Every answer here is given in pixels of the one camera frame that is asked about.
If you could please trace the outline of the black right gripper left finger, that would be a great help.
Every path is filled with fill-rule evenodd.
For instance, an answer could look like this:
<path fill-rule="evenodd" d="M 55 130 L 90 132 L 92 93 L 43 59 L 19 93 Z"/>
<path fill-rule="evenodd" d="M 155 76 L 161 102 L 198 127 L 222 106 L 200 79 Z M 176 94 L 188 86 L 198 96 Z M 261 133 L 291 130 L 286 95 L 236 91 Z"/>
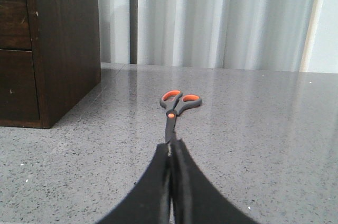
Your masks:
<path fill-rule="evenodd" d="M 168 146 L 158 144 L 143 176 L 99 223 L 169 223 L 169 185 Z"/>

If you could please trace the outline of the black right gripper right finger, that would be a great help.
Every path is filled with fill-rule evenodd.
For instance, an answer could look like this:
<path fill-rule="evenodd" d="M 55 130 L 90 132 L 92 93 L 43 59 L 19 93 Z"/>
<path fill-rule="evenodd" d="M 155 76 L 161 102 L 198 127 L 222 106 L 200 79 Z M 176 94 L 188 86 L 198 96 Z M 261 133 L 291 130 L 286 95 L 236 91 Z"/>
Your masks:
<path fill-rule="evenodd" d="M 171 141 L 171 172 L 176 223 L 256 223 L 211 184 L 182 140 Z"/>

